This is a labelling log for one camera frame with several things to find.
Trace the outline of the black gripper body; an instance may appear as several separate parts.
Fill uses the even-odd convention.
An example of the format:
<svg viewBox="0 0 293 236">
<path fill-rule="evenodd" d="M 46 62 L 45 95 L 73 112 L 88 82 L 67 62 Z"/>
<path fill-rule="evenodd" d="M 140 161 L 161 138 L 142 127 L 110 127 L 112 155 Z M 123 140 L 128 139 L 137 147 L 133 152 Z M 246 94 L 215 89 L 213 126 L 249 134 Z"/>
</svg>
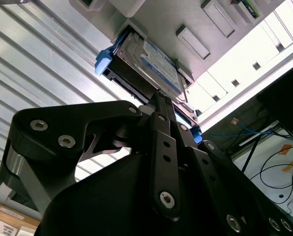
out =
<svg viewBox="0 0 293 236">
<path fill-rule="evenodd" d="M 150 161 L 125 157 L 65 189 L 49 205 L 39 236 L 223 236 L 224 227 L 193 174 L 179 169 L 181 217 L 151 206 Z"/>
</svg>

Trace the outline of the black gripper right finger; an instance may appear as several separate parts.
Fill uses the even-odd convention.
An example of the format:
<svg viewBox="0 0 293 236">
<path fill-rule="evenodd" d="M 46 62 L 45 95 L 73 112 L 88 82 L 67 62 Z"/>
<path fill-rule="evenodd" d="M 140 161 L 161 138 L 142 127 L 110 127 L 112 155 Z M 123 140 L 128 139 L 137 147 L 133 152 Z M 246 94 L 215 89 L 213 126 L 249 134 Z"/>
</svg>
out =
<svg viewBox="0 0 293 236">
<path fill-rule="evenodd" d="M 196 144 L 166 100 L 181 175 L 181 217 L 168 236 L 293 236 L 293 223 L 210 141 Z"/>
</svg>

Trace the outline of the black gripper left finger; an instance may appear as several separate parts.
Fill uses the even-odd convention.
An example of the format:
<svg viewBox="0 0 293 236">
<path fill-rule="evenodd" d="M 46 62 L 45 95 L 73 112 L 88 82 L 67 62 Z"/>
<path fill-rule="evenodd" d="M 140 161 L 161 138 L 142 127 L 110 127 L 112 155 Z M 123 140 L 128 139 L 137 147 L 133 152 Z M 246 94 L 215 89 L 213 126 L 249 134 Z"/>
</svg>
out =
<svg viewBox="0 0 293 236">
<path fill-rule="evenodd" d="M 65 189 L 125 157 L 141 155 L 150 161 L 151 206 L 164 218 L 178 220 L 177 148 L 167 98 L 156 92 L 140 108 L 113 101 L 19 111 L 2 159 L 6 182 L 26 192 L 44 216 Z"/>
</svg>

